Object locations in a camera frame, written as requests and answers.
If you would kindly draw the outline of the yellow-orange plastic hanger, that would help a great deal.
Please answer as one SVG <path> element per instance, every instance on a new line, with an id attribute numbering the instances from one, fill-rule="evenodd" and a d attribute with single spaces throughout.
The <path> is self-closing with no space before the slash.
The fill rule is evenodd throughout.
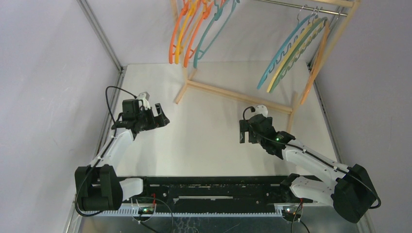
<path id="1" fill-rule="evenodd" d="M 189 37 L 192 36 L 201 17 L 196 19 L 195 25 L 191 26 L 191 24 L 202 5 L 201 0 L 183 0 L 183 7 L 177 17 L 169 47 L 170 64 L 179 64 L 181 60 L 184 60 L 183 53 L 186 53 L 185 48 Z"/>

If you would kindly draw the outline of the orange plastic hanger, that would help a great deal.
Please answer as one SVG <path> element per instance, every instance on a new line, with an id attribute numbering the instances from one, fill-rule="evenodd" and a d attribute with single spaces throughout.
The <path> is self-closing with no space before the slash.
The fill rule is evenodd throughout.
<path id="1" fill-rule="evenodd" d="M 212 9 L 212 5 L 213 5 L 213 1 L 212 0 L 200 0 L 199 1 L 199 7 L 201 7 L 201 12 L 200 12 L 200 16 L 198 17 L 198 19 L 196 19 L 195 21 L 195 26 L 194 26 L 194 30 L 191 33 L 191 38 L 189 41 L 189 45 L 187 47 L 187 51 L 183 60 L 183 67 L 187 68 L 190 59 L 194 56 L 195 52 L 197 51 L 197 45 L 195 44 L 195 39 L 197 37 L 197 34 L 199 32 L 199 29 L 202 25 L 202 23 L 209 17 L 211 9 Z"/>
<path id="2" fill-rule="evenodd" d="M 183 52 L 182 40 L 185 29 L 181 28 L 181 20 L 186 19 L 192 6 L 192 0 L 171 0 L 173 30 L 168 50 L 168 61 L 170 64 L 179 64 Z"/>

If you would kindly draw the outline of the blue wavy hanger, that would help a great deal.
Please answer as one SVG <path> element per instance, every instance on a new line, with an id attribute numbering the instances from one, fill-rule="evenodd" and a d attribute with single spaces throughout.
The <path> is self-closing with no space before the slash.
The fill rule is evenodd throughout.
<path id="1" fill-rule="evenodd" d="M 257 89 L 260 89 L 264 82 L 267 80 L 269 74 L 273 72 L 273 70 L 276 67 L 280 67 L 279 63 L 286 57 L 286 54 L 289 52 L 289 50 L 292 48 L 292 45 L 296 42 L 298 39 L 299 35 L 304 31 L 303 25 L 309 24 L 309 21 L 312 17 L 314 17 L 315 12 L 318 8 L 311 8 L 313 10 L 313 13 L 310 13 L 307 15 L 303 20 L 299 19 L 299 13 L 297 15 L 297 20 L 296 24 L 294 24 L 294 28 L 291 31 L 291 33 L 288 35 L 288 37 L 285 39 L 285 41 L 282 43 L 282 45 L 279 47 L 278 51 L 268 64 L 266 70 L 263 72 L 262 77 L 260 78 L 260 81 L 257 85 Z"/>

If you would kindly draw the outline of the pale green wavy hanger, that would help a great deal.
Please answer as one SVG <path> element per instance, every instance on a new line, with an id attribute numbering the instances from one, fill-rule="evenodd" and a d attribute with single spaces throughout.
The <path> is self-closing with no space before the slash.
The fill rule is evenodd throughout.
<path id="1" fill-rule="evenodd" d="M 300 35 L 300 39 L 298 39 L 294 44 L 294 50 L 292 51 L 291 55 L 285 62 L 284 66 L 282 67 L 276 81 L 277 85 L 279 82 L 284 78 L 287 72 L 291 69 L 293 64 L 300 58 L 301 54 L 305 52 L 306 48 L 312 42 L 312 40 L 317 36 L 319 32 L 325 27 L 326 22 L 328 21 L 328 17 L 322 17 L 321 20 L 313 23 L 310 29 L 306 29 L 305 33 Z"/>

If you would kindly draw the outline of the teal plastic hanger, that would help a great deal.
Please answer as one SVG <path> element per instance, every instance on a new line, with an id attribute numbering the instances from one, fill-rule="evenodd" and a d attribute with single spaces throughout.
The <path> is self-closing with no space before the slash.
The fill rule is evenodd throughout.
<path id="1" fill-rule="evenodd" d="M 223 0 L 220 4 L 217 4 L 216 1 L 214 1 L 214 6 L 216 8 L 216 11 L 210 20 L 209 24 L 207 25 L 204 33 L 202 34 L 202 37 L 198 43 L 197 50 L 194 55 L 193 59 L 193 68 L 197 69 L 198 68 L 198 63 L 201 59 L 203 59 L 204 55 L 208 52 L 212 44 L 215 42 L 217 37 L 220 35 L 230 18 L 232 17 L 237 5 L 240 4 L 240 0 Z M 228 15 L 224 22 L 222 23 L 220 29 L 214 34 L 213 38 L 210 40 L 210 42 L 207 45 L 204 45 L 204 42 L 206 38 L 208 37 L 208 34 L 211 30 L 211 28 L 216 24 L 224 14 L 228 12 Z"/>

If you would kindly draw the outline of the light orange wavy hanger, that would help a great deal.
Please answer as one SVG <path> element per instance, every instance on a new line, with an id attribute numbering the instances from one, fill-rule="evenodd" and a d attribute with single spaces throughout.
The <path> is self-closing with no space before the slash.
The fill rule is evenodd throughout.
<path id="1" fill-rule="evenodd" d="M 316 56 L 316 59 L 313 63 L 313 66 L 312 66 L 312 69 L 311 69 L 311 72 L 310 72 L 309 79 L 308 79 L 307 84 L 305 86 L 305 89 L 304 89 L 304 91 L 301 95 L 300 105 L 303 105 L 305 103 L 305 101 L 306 101 L 306 99 L 307 99 L 307 97 L 310 93 L 310 90 L 313 86 L 313 83 L 314 83 L 318 73 L 320 72 L 321 61 L 322 61 L 323 56 L 324 56 L 324 52 L 325 52 L 325 49 L 326 49 L 327 39 L 328 39 L 329 33 L 330 33 L 330 22 L 327 21 L 326 24 L 325 24 L 325 31 L 323 33 L 323 37 L 322 37 L 322 40 L 321 40 L 319 48 L 318 48 L 317 56 Z"/>

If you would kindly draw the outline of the pale yellow wavy hanger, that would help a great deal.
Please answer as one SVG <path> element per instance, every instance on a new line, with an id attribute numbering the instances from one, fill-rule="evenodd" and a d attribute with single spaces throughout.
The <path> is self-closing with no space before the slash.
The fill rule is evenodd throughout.
<path id="1" fill-rule="evenodd" d="M 309 24 L 306 24 L 306 23 L 305 23 L 305 25 L 303 25 L 303 27 L 304 27 L 305 29 L 304 29 L 304 31 L 303 31 L 302 33 L 305 33 L 305 32 L 306 32 L 306 29 L 310 29 L 310 28 L 312 27 L 313 23 L 315 23 L 315 22 L 317 22 L 317 21 L 319 21 L 319 20 L 321 20 L 321 19 L 322 19 L 322 18 L 319 18 L 318 16 L 312 17 L 312 18 L 310 19 L 310 21 L 309 21 Z M 294 44 L 292 45 L 292 48 L 289 50 L 289 52 L 286 54 L 286 57 L 279 63 L 280 67 L 276 67 L 276 68 L 273 70 L 273 72 L 272 72 L 272 74 L 273 74 L 272 79 L 271 79 L 271 81 L 270 81 L 270 83 L 269 83 L 269 85 L 268 85 L 268 87 L 267 87 L 267 90 L 266 90 L 267 93 L 272 93 L 272 91 L 273 91 L 273 89 L 274 89 L 273 86 L 276 86 L 276 85 L 277 85 L 276 79 L 277 79 L 277 77 L 278 77 L 278 75 L 279 75 L 282 67 L 284 66 L 285 62 L 287 61 L 287 59 L 289 58 L 289 56 L 291 55 L 291 53 L 292 53 L 293 50 L 294 50 Z"/>

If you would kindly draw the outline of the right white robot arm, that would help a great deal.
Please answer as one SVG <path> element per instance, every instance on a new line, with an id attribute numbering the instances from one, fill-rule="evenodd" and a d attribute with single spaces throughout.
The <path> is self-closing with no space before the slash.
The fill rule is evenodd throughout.
<path id="1" fill-rule="evenodd" d="M 269 155 L 308 171 L 317 180 L 292 173 L 282 182 L 281 197 L 287 202 L 309 199 L 333 207 L 343 219 L 358 223 L 381 200 L 367 170 L 359 164 L 347 166 L 304 145 L 286 131 L 276 131 L 272 118 L 257 114 L 239 120 L 240 143 L 259 144 Z"/>

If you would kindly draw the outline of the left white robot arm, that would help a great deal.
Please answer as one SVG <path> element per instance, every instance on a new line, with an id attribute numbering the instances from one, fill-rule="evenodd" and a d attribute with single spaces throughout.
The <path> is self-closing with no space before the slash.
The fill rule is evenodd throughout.
<path id="1" fill-rule="evenodd" d="M 89 165 L 75 170 L 76 212 L 90 217 L 104 211 L 116 211 L 131 197 L 147 202 L 152 190 L 144 185 L 143 179 L 120 178 L 116 169 L 140 132 L 164 127 L 169 122 L 160 103 L 151 107 L 145 98 L 124 100 L 103 150 Z"/>

